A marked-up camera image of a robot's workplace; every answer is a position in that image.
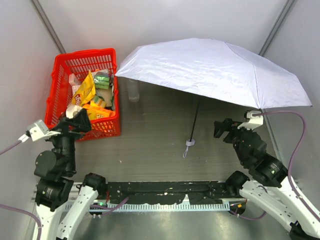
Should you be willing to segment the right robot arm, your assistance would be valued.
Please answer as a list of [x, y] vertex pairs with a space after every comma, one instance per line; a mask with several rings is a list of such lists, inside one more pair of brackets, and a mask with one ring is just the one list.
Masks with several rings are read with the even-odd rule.
[[249, 199], [277, 220], [292, 240], [320, 238], [320, 212], [303, 197], [303, 193], [289, 176], [288, 169], [267, 153], [267, 144], [242, 122], [226, 118], [214, 122], [215, 138], [232, 144], [240, 165], [249, 176], [235, 171], [227, 180], [228, 190]]

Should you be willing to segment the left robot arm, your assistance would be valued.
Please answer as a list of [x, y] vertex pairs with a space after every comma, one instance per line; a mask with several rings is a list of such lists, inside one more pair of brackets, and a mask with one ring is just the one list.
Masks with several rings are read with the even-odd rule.
[[79, 193], [66, 216], [61, 215], [68, 203], [76, 174], [75, 142], [92, 129], [87, 111], [81, 109], [72, 118], [63, 117], [49, 129], [39, 120], [29, 128], [32, 141], [44, 139], [53, 149], [41, 152], [35, 160], [36, 213], [39, 240], [71, 240], [90, 205], [107, 192], [106, 179], [95, 173], [85, 176]]

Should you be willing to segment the lavender folding umbrella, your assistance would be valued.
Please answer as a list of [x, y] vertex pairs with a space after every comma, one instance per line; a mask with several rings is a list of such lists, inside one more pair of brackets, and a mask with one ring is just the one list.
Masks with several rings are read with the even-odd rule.
[[255, 109], [312, 105], [296, 75], [245, 48], [212, 38], [139, 46], [123, 60], [116, 76]]

